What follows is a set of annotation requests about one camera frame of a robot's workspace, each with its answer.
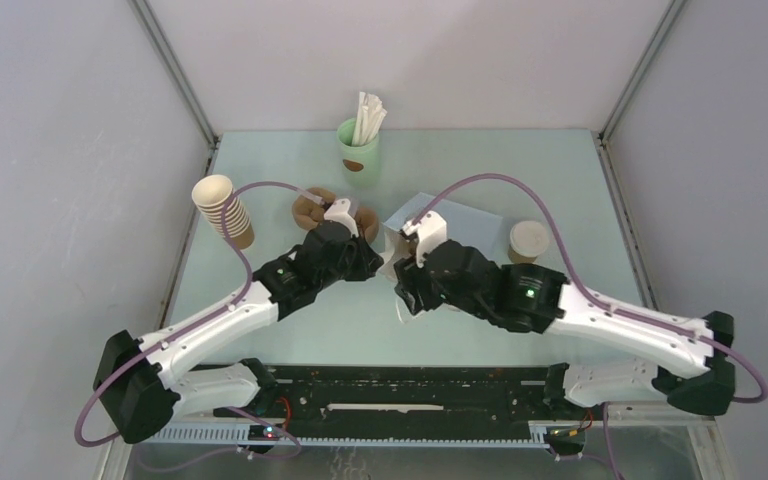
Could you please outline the light blue paper bag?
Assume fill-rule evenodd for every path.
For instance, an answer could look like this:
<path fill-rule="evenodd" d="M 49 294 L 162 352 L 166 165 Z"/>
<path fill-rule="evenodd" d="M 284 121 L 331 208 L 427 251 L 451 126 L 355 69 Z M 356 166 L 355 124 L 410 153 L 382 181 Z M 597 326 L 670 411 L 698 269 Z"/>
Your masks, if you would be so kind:
<path fill-rule="evenodd" d="M 404 272 L 405 279 L 409 274 L 418 271 L 418 240 L 415 237 L 406 238 L 402 234 L 402 228 L 410 224 L 433 199 L 431 194 L 417 193 L 382 223 L 384 250 L 381 256 L 384 265 L 379 269 L 379 273 L 396 285 L 402 284 L 398 278 L 400 270 Z M 441 200 L 431 212 L 446 223 L 445 233 L 448 240 L 473 247 L 485 258 L 492 259 L 503 227 L 501 216 L 450 200 Z"/>

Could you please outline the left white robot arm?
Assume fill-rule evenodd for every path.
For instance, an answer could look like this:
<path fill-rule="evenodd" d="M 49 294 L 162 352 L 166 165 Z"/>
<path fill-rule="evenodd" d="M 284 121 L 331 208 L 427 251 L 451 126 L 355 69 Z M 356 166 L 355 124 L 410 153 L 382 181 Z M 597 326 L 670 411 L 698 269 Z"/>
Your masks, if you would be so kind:
<path fill-rule="evenodd" d="M 264 263 L 244 285 L 202 312 L 165 330 L 133 338 L 123 330 L 105 345 L 94 387 L 119 435 L 145 441 L 172 419 L 242 407 L 264 416 L 277 382 L 257 359 L 200 369 L 214 352 L 312 304 L 338 281 L 363 282 L 383 258 L 342 224 L 326 221 L 287 253 Z"/>

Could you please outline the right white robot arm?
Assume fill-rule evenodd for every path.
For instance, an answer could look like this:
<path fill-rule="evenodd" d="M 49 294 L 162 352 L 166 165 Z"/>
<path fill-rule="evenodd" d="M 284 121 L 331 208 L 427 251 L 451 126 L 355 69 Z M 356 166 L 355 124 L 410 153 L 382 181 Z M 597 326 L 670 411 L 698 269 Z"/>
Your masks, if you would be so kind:
<path fill-rule="evenodd" d="M 689 319 L 689 333 L 682 335 L 674 321 L 665 327 L 640 321 L 642 309 L 624 303 L 598 307 L 562 272 L 535 264 L 499 265 L 454 240 L 423 261 L 404 256 L 388 267 L 396 294 L 414 316 L 447 305 L 508 332 L 578 337 L 631 354 L 603 365 L 549 366 L 541 402 L 553 417 L 605 402 L 654 400 L 691 414 L 720 416 L 736 400 L 736 368 L 712 345 L 732 341 L 734 321 L 728 314 Z"/>

